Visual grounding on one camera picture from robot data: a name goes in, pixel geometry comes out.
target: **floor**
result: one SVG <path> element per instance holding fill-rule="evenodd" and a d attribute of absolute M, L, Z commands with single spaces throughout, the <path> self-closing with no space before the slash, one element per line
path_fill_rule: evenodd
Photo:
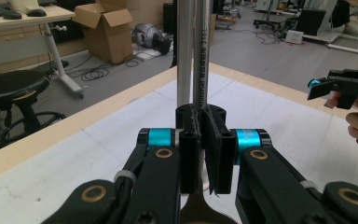
<path fill-rule="evenodd" d="M 328 49 L 322 43 L 303 40 L 300 45 L 277 41 L 268 30 L 255 29 L 254 19 L 262 19 L 264 13 L 254 12 L 250 7 L 239 7 L 241 19 L 236 24 L 216 27 L 214 40 L 210 48 L 210 62 L 260 77 L 292 89 L 307 92 L 308 82 L 312 78 L 325 77 L 331 69 L 358 69 L 358 54 Z M 287 17 L 272 15 L 273 21 L 284 21 Z M 353 47 L 355 40 L 338 40 L 338 44 Z M 118 92 L 142 82 L 170 68 L 172 52 L 147 62 L 132 60 L 118 66 L 90 57 L 84 51 L 65 57 L 69 66 L 67 74 L 84 87 L 84 98 L 72 94 L 61 81 L 54 77 L 49 88 L 43 92 L 34 105 L 36 111 L 58 111 L 66 116 L 87 108 Z M 105 69 L 95 67 L 106 65 Z M 84 69 L 94 71 L 82 75 Z M 103 76 L 85 81 L 89 76 Z"/>

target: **cardboard box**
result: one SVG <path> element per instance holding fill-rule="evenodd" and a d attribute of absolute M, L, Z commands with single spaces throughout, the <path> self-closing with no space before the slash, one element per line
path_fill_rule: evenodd
<path fill-rule="evenodd" d="M 133 57 L 129 26 L 132 17 L 126 0 L 100 0 L 77 6 L 72 20 L 83 25 L 89 54 L 110 63 L 123 63 Z"/>

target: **metal pole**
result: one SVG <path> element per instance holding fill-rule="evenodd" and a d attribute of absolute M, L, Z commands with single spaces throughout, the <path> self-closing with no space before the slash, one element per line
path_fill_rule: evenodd
<path fill-rule="evenodd" d="M 209 73 L 209 31 L 211 1 L 197 0 L 196 32 L 194 34 L 193 106 L 203 111 L 207 105 Z"/>
<path fill-rule="evenodd" d="M 194 7 L 192 0 L 179 0 L 178 4 L 178 65 L 177 106 L 190 103 L 191 60 L 193 50 Z"/>

